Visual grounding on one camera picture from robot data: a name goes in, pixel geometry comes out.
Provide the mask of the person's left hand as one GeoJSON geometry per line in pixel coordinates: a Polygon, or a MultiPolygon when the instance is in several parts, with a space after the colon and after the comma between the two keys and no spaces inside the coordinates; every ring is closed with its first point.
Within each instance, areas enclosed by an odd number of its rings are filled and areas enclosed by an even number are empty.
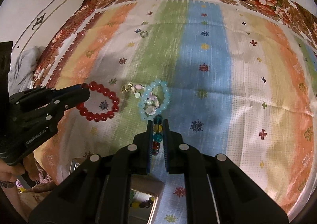
{"type": "Polygon", "coordinates": [[[12,176],[12,175],[22,175],[25,173],[25,168],[21,164],[15,166],[9,166],[2,159],[0,162],[1,166],[1,176],[12,176]]]}

